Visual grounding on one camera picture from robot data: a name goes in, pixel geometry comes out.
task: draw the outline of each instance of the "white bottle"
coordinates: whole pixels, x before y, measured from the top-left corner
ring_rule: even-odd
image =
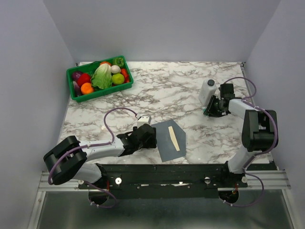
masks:
[[[202,84],[202,87],[200,89],[199,93],[199,100],[203,106],[207,106],[209,104],[209,101],[212,97],[212,95],[215,94],[217,90],[217,87],[215,85],[214,80],[205,80]]]

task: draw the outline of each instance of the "gray cloth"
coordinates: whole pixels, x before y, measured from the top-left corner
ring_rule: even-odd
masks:
[[[168,130],[169,126],[173,127],[180,151],[177,151],[173,145]],[[186,133],[174,120],[153,124],[152,127],[157,129],[157,146],[162,162],[170,161],[186,155]]]

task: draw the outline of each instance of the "gray floor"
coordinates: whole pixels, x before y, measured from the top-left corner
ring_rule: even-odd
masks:
[[[259,191],[244,191],[238,203]],[[292,229],[282,192],[267,191],[250,208],[232,208],[219,199],[121,200],[116,208],[97,209],[82,192],[48,193],[40,229]]]

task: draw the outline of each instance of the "black bottle cap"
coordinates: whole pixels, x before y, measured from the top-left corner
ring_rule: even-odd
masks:
[[[215,81],[214,80],[208,80],[208,85],[209,86],[214,86],[215,84]]]

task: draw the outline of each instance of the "purple onion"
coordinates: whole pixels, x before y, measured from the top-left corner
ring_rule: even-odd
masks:
[[[77,83],[75,81],[73,81],[73,85],[74,85],[74,92],[75,92],[75,96],[81,96],[81,88],[77,85]]]
[[[83,74],[83,72],[81,71],[75,71],[72,73],[72,79],[73,81],[78,81],[78,79],[80,78],[80,76]]]

